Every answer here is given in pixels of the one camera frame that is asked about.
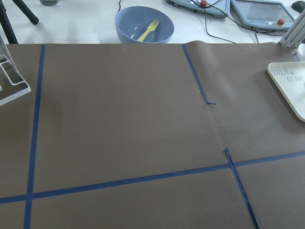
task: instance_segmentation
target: bowl rim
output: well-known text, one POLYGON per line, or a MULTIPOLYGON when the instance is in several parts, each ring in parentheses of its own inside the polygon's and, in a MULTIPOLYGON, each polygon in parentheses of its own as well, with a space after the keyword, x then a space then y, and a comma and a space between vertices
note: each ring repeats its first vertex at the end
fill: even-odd
POLYGON ((170 22, 172 23, 172 25, 173 25, 173 33, 175 32, 175 25, 173 24, 172 19, 170 19, 165 13, 163 13, 163 12, 161 12, 161 11, 155 9, 155 8, 151 8, 151 7, 147 7, 147 6, 129 6, 129 7, 126 7, 126 8, 124 8, 124 9, 120 10, 120 11, 116 14, 116 16, 115 16, 115 18, 114 18, 114 24, 115 24, 116 29, 118 29, 124 37, 126 37, 126 38, 128 38, 128 39, 131 39, 131 40, 133 40, 133 41, 135 41, 135 42, 138 42, 138 43, 158 44, 158 43, 164 43, 165 41, 169 40, 169 39, 172 37, 172 35, 173 35, 173 33, 172 33, 168 38, 166 38, 166 39, 163 40, 163 41, 159 41, 159 42, 140 42, 140 41, 138 41, 138 40, 134 40, 134 39, 128 37, 128 36, 125 35, 125 34, 122 32, 122 30, 120 30, 120 28, 117 26, 116 20, 117 20, 117 16, 118 16, 122 11, 127 10, 127 9, 129 9, 129 8, 148 8, 148 9, 151 9, 151 10, 155 10, 155 11, 160 12, 161 14, 163 14, 165 17, 167 17, 167 18, 169 19, 169 21, 170 21, 170 22))

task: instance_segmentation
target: white table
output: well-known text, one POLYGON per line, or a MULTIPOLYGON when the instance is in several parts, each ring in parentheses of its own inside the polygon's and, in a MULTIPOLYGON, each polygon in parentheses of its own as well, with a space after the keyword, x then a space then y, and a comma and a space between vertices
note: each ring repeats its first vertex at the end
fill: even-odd
MULTIPOLYGON (((15 32, 18 43, 120 43, 114 18, 119 9, 119 0, 59 0, 54 6, 44 6, 39 0, 24 0, 29 9, 39 18, 33 25, 12 0, 3 0, 7 16, 15 32)), ((283 0, 291 9, 293 0, 283 0)), ((205 15, 196 14, 182 7, 173 7, 165 0, 122 0, 122 9, 129 6, 147 6, 162 11, 175 25, 170 43, 203 41, 226 43, 210 37, 204 31, 205 15)), ((207 18, 210 34, 236 43, 256 43, 254 32, 239 28, 228 18, 207 18)), ((8 43, 4 31, 0 35, 8 43)), ((278 42, 281 37, 258 34, 259 42, 278 42)))

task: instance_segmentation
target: fork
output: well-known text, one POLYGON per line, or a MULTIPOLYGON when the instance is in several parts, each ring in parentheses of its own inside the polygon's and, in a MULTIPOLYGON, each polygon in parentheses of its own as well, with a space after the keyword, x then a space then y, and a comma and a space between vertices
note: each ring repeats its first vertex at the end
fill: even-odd
POLYGON ((146 38, 146 36, 152 32, 155 31, 155 29, 157 28, 158 24, 159 24, 159 20, 155 19, 152 21, 152 23, 147 27, 147 30, 142 34, 142 36, 138 39, 138 41, 142 42, 144 41, 144 39, 146 38))

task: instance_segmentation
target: blue bowl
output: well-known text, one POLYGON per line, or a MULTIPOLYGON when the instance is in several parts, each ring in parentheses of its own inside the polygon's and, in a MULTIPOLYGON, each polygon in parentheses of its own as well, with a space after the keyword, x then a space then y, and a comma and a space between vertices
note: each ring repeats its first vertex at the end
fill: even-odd
POLYGON ((173 35, 172 20, 164 13, 144 6, 132 6, 121 10, 115 16, 115 28, 121 43, 168 43, 173 35), (143 42, 137 41, 154 19, 160 23, 143 42))

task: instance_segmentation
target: black object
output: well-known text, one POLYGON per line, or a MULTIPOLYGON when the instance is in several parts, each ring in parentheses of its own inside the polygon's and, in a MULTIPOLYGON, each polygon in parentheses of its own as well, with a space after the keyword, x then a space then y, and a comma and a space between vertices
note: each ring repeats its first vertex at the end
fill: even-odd
POLYGON ((291 8, 299 13, 305 9, 305 1, 296 1, 291 5, 291 8))
MULTIPOLYGON (((27 16, 27 18, 36 25, 39 19, 30 11, 26 4, 22 0, 13 0, 13 2, 18 6, 18 8, 27 16)), ((18 44, 14 31, 10 25, 8 16, 6 15, 6 9, 0 0, 0 23, 10 44, 18 44)))

